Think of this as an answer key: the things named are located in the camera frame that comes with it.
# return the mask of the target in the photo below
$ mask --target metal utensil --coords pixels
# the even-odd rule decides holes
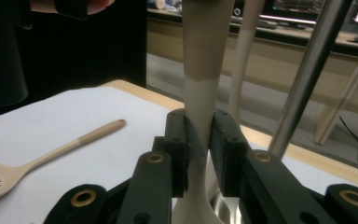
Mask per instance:
[[[91,142],[98,138],[104,137],[109,133],[117,131],[122,128],[125,123],[126,120],[124,119],[110,122],[90,133],[87,133],[77,138],[74,141],[71,141],[61,147],[58,147],[50,151],[49,153],[21,166],[12,167],[0,164],[0,197],[9,192],[28,172],[32,171],[37,166],[42,165],[45,162],[48,162],[54,158],[57,158],[72,149],[83,146],[88,142]]]

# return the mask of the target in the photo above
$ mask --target utensil handle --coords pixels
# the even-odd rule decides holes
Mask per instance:
[[[104,137],[110,133],[113,133],[113,132],[121,129],[122,127],[124,127],[125,124],[126,124],[126,120],[124,120],[124,119],[118,119],[118,120],[115,120],[108,124],[105,124],[104,126],[98,128],[90,133],[86,133],[85,135],[78,137],[74,141],[71,141],[61,147],[58,147],[58,148],[50,151],[49,153],[37,158],[34,161],[30,161],[30,162],[24,164],[23,167],[24,167],[24,169],[26,169],[27,172],[31,171],[35,167],[37,167],[47,161],[50,161],[56,157],[59,157],[62,154],[66,153],[72,149],[83,146],[91,141],[94,141],[94,140]]]

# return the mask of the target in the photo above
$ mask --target beige utensil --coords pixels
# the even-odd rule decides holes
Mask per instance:
[[[69,142],[61,147],[58,147],[49,153],[30,161],[21,166],[6,166],[0,164],[0,197],[7,192],[9,192],[18,182],[21,180],[28,172],[32,171],[39,165],[50,161],[54,158],[61,156],[62,154],[75,149],[77,147],[83,146],[88,142],[106,136],[109,133],[119,130],[126,123],[126,120],[119,119],[113,122],[110,122],[90,133],[87,133],[76,140]]]

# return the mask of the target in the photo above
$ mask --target metal rod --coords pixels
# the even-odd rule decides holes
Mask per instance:
[[[283,157],[289,145],[350,7],[351,1],[348,0],[325,1],[324,3],[293,88],[283,108],[278,129],[268,148],[268,151],[279,158]]]

